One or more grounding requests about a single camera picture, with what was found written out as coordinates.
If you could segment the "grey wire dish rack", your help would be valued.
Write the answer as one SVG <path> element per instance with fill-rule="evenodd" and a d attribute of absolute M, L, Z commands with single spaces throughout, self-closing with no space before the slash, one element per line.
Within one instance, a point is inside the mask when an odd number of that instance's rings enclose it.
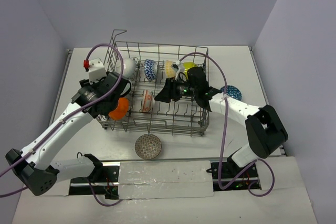
<path fill-rule="evenodd" d="M 165 84 L 166 75 L 164 62 L 175 61 L 187 55 L 185 62 L 194 62 L 203 67 L 204 72 L 209 70 L 209 60 L 203 57 L 208 48 L 203 46 L 187 46 L 172 44 L 155 44 L 133 41 L 121 41 L 125 29 L 115 29 L 110 42 L 120 51 L 122 57 L 132 58 L 136 62 L 135 73 L 130 77 L 132 88 L 126 96 L 129 100 L 129 109 L 126 115 L 118 121 L 109 116 L 98 116 L 97 121 L 107 129 L 121 129 L 124 131 L 145 131 L 148 133 L 168 133 L 171 135 L 202 136 L 209 126 L 209 112 L 200 108 L 197 103 L 188 97 L 179 101 L 162 103 L 153 101 L 152 110 L 140 112 L 143 91 L 150 90 L 157 95 Z M 151 59 L 157 62 L 157 79 L 148 81 L 144 74 L 144 62 Z"/>

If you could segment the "white bowl yellow flower pattern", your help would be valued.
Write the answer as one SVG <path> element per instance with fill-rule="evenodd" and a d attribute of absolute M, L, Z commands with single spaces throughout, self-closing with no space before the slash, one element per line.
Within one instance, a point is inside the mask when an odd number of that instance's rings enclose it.
<path fill-rule="evenodd" d="M 167 78 L 175 78 L 176 72 L 175 69 L 172 67 L 174 62 L 166 60 L 164 62 L 164 72 Z"/>

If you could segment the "blue zigzag patterned bowl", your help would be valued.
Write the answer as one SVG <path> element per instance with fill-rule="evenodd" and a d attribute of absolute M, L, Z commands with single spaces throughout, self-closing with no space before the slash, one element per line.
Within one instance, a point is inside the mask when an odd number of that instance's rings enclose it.
<path fill-rule="evenodd" d="M 154 60 L 146 59 L 144 62 L 144 74 L 148 81 L 157 79 L 158 64 Z"/>

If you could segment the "orange geometric patterned bowl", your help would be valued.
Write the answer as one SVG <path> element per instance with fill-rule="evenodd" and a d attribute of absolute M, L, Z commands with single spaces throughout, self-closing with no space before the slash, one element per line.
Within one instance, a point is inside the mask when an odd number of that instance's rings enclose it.
<path fill-rule="evenodd" d="M 117 107 L 113 111 L 109 112 L 108 116 L 115 121 L 121 120 L 128 112 L 128 109 L 129 100 L 127 98 L 120 98 L 118 100 Z"/>

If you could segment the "plain white bowl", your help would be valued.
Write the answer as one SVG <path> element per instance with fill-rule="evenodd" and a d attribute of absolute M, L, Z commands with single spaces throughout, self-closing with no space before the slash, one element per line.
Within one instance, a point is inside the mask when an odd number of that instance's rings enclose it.
<path fill-rule="evenodd" d="M 121 66 L 122 65 L 123 65 L 123 74 L 122 74 L 122 76 L 124 78 L 130 78 L 135 73 L 135 69 L 137 67 L 136 62 L 132 58 L 125 58 L 123 60 L 123 64 L 121 64 L 121 61 L 118 60 L 115 63 L 115 72 L 121 73 Z"/>

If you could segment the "grey brown patterned bowl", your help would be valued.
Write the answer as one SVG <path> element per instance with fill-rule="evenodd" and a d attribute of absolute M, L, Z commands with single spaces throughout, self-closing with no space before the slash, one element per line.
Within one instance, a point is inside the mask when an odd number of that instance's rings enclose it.
<path fill-rule="evenodd" d="M 139 158 L 152 160 L 161 153 L 162 142 L 154 134 L 143 134 L 136 140 L 134 148 Z"/>

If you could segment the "blue triangle patterned bowl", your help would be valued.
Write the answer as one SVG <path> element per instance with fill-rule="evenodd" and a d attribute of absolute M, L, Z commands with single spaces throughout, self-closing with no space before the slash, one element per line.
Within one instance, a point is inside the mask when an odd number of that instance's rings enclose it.
<path fill-rule="evenodd" d="M 220 88 L 220 92 L 223 93 L 224 91 L 225 91 L 224 97 L 231 97 L 238 101 L 242 100 L 242 93 L 237 87 L 231 85 L 222 86 Z"/>

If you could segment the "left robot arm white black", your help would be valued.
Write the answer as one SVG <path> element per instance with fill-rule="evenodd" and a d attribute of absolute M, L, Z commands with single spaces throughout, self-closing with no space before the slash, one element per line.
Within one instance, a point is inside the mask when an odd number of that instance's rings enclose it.
<path fill-rule="evenodd" d="M 80 85 L 61 116 L 47 130 L 21 150 L 12 148 L 5 156 L 10 169 L 35 196 L 63 180 L 84 177 L 94 182 L 102 176 L 103 164 L 92 154 L 65 161 L 57 161 L 55 156 L 93 119 L 115 110 L 118 100 L 130 92 L 131 82 L 116 72 L 108 72 L 96 83 L 81 80 Z"/>

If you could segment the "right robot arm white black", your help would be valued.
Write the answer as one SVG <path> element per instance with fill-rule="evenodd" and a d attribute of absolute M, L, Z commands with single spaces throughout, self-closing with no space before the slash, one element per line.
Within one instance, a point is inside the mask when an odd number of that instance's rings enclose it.
<path fill-rule="evenodd" d="M 164 88 L 154 99 L 170 103 L 182 97 L 190 97 L 202 109 L 227 116 L 245 127 L 247 144 L 232 153 L 225 163 L 233 177 L 240 177 L 249 163 L 267 158 L 288 140 L 288 133 L 272 106 L 249 105 L 228 96 L 222 89 L 211 87 L 202 67 L 192 67 L 184 73 L 173 64 Z"/>

